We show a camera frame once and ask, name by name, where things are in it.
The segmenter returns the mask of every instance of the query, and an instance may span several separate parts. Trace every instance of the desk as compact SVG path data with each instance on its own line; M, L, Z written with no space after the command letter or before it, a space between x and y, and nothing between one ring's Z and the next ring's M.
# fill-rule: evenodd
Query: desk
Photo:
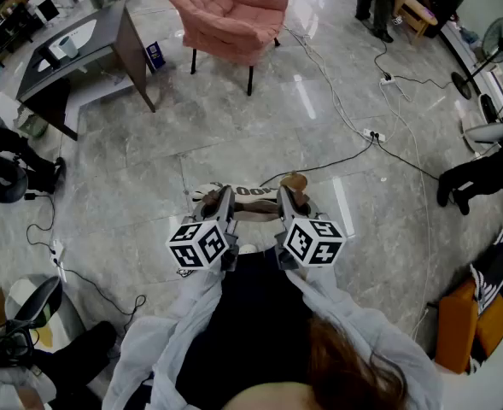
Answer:
M64 56L60 60L59 68L47 67L43 71L38 71L39 64L43 60L38 50L44 46L50 46L57 39L63 38L77 27L93 20L96 21L94 31L88 42L79 48L79 54L75 58L69 59ZM27 64L16 98L76 141L77 132L65 124L65 108L70 86L64 77L111 53L114 53L149 109L155 112L155 106L147 96L145 66L149 67L151 73L155 69L137 35L124 2L113 3L107 8L88 15L38 46Z
M412 40L413 44L424 35L429 25L437 25L437 18L416 0L395 0L394 12L400 14L407 24L416 31Z
M42 22L38 18L29 14L22 3L18 4L12 14L0 22L0 52L9 49L19 36L32 43L31 33L41 26Z

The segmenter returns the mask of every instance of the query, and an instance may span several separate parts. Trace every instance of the wooden stool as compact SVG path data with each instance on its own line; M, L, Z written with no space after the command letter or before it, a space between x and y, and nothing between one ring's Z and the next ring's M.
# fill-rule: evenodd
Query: wooden stool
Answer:
M424 35L428 26L436 26L437 18L416 0L395 0L394 14L400 15L416 31L412 44Z

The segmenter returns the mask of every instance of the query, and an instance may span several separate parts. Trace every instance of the electrical outlet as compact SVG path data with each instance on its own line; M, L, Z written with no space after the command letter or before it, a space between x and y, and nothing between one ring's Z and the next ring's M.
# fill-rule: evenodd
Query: electrical outlet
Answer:
M371 139L371 129L364 129L363 135L365 135L368 139ZM380 140L380 143L386 142L386 136L383 133L378 132L378 139Z
M386 78L380 79L380 85L389 85L389 84L394 84L394 83L395 83L395 79L393 76L390 80L387 80Z
M63 252L65 252L65 248L59 240L54 240L50 248L54 251L53 253L50 253L50 263L53 267L57 268L61 265L61 260L63 259Z

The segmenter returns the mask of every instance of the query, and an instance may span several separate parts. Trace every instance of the orange chair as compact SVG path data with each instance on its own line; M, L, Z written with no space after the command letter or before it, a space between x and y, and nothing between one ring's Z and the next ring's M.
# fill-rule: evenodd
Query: orange chair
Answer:
M456 373L469 368L474 344L488 358L503 338L503 297L498 294L479 316L474 293L475 282L469 278L439 302L436 363Z
M192 69L196 50L249 66L248 95L253 66L284 24L289 0L169 0L184 26L183 44L191 47Z

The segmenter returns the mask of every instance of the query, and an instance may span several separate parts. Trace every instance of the black chair leg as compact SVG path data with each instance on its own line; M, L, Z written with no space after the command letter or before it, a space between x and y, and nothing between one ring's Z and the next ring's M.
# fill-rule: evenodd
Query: black chair leg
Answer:
M251 91L253 91L253 66L249 67L248 96L251 96Z
M192 49L192 67L190 68L190 74L196 73L196 49Z

